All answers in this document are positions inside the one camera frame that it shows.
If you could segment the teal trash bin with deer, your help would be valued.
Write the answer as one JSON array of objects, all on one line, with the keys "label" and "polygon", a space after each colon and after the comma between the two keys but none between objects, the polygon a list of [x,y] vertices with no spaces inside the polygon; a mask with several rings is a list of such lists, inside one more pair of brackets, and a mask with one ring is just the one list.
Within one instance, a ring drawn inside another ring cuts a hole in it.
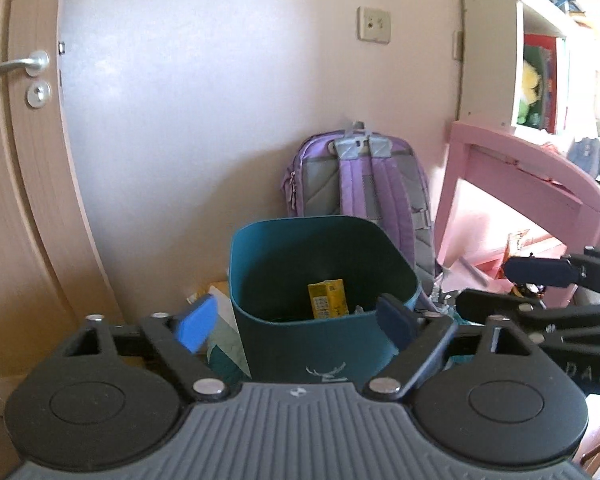
[{"label": "teal trash bin with deer", "polygon": [[410,306],[419,281],[375,223],[303,217],[237,231],[228,290],[253,380],[361,385],[396,354],[377,300]]}]

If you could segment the beige wooden door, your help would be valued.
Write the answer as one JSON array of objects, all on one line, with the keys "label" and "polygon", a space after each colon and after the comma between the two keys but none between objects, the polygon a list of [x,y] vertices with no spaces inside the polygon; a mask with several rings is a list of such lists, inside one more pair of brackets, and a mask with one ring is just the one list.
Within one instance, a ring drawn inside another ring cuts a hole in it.
[{"label": "beige wooden door", "polygon": [[[0,78],[0,413],[23,378],[91,313],[122,317],[102,266],[62,114],[61,0],[0,0],[0,64],[44,50],[50,65]],[[34,110],[27,88],[52,98]]]}]

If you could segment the white yellow folded bag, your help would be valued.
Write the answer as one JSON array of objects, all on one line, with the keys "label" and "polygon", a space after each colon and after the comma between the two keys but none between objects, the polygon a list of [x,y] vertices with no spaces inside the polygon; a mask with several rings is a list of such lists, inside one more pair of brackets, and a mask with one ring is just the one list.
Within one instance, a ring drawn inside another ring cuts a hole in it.
[{"label": "white yellow folded bag", "polygon": [[230,301],[228,284],[211,283],[207,292],[218,303],[218,318],[204,347],[208,367],[229,385],[249,380],[250,369]]}]

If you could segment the pink wooden desk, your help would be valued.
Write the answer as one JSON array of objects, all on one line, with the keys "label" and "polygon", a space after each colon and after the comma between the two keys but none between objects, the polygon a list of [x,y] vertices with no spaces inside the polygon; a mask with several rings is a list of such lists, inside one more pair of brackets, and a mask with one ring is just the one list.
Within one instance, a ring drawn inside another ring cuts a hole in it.
[{"label": "pink wooden desk", "polygon": [[455,221],[457,183],[464,180],[516,210],[562,242],[567,252],[600,246],[600,187],[562,156],[510,133],[454,122],[434,222],[443,261]]}]

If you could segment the yellow small carton box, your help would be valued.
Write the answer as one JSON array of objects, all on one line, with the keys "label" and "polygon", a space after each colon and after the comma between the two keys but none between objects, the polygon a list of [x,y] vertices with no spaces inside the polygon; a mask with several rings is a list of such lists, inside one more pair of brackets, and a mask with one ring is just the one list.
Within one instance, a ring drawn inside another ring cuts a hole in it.
[{"label": "yellow small carton box", "polygon": [[349,314],[341,278],[309,284],[308,292],[313,316],[316,320],[342,318]]}]

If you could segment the purple grey backpack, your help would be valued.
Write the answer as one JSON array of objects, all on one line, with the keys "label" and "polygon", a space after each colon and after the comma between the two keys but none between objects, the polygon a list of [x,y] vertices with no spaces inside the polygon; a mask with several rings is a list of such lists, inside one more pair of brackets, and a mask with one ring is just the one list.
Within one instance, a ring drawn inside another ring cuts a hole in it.
[{"label": "purple grey backpack", "polygon": [[282,182],[291,217],[344,214],[383,229],[414,268],[429,298],[442,270],[426,172],[407,141],[365,128],[310,136]]}]

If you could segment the white bookshelf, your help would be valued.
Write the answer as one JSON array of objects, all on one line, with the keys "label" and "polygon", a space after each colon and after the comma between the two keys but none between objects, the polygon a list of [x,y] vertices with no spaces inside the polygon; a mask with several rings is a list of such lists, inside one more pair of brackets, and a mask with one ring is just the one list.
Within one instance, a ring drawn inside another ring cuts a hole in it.
[{"label": "white bookshelf", "polygon": [[600,0],[462,3],[460,120],[600,156]]}]

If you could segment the silver door lock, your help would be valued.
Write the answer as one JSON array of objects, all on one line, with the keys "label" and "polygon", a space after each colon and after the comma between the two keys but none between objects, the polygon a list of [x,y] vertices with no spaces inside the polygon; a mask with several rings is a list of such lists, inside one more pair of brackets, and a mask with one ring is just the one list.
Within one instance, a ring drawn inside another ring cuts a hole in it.
[{"label": "silver door lock", "polygon": [[36,80],[27,88],[26,101],[34,110],[47,104],[52,98],[52,87],[46,80]]}]

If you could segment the beige wall socket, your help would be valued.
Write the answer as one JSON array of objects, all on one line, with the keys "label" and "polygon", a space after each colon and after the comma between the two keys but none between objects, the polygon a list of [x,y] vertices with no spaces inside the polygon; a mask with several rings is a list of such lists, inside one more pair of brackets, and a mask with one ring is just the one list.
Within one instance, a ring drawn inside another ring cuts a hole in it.
[{"label": "beige wall socket", "polygon": [[360,6],[358,8],[358,40],[388,44],[391,40],[391,13]]}]

